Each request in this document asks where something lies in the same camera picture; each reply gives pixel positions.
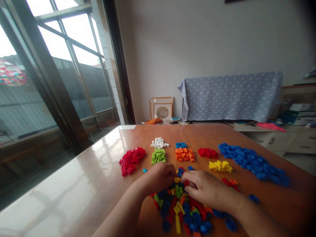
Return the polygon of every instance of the blue cloth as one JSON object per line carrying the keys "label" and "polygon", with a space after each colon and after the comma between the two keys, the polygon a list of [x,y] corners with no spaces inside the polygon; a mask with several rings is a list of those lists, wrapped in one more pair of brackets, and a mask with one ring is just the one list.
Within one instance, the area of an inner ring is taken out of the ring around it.
{"label": "blue cloth", "polygon": [[281,72],[185,78],[183,121],[251,119],[268,121],[278,100]]}

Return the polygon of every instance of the cabinet drawer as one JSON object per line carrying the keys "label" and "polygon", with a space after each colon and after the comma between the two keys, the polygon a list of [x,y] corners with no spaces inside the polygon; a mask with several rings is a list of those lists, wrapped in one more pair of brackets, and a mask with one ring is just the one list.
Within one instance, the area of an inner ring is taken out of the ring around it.
{"label": "cabinet drawer", "polygon": [[288,152],[316,154],[316,144],[315,143],[292,143],[288,148]]}
{"label": "cabinet drawer", "polygon": [[293,143],[316,143],[316,131],[301,131]]}
{"label": "cabinet drawer", "polygon": [[274,132],[266,148],[270,151],[286,151],[297,132]]}

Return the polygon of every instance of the picture frame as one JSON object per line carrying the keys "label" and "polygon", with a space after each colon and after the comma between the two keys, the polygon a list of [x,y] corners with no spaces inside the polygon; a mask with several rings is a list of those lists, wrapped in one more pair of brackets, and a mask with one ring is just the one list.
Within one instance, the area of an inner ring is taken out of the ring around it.
{"label": "picture frame", "polygon": [[161,120],[171,120],[173,103],[154,103],[154,118]]}
{"label": "picture frame", "polygon": [[173,97],[152,97],[149,100],[149,112],[150,112],[150,119],[155,117],[154,112],[154,103],[172,103],[173,104]]}

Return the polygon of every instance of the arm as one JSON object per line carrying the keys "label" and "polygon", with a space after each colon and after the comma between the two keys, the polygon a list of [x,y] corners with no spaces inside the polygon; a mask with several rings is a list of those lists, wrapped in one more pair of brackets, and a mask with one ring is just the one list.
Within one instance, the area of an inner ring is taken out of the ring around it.
{"label": "arm", "polygon": [[173,165],[166,162],[153,165],[129,187],[93,237],[134,236],[145,197],[169,187],[175,177]]}
{"label": "arm", "polygon": [[185,180],[190,182],[190,187],[185,187],[190,197],[233,215],[250,237],[290,236],[286,229],[258,205],[232,190],[213,175],[204,171],[189,171],[182,175],[181,182]]}

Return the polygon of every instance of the white wall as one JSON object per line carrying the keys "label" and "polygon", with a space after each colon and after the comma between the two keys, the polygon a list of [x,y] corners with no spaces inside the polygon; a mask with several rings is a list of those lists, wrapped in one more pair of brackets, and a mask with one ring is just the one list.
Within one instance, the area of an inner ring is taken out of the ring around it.
{"label": "white wall", "polygon": [[184,78],[280,70],[284,84],[316,62],[312,26],[299,0],[117,0],[136,123],[149,99],[174,96],[181,117]]}

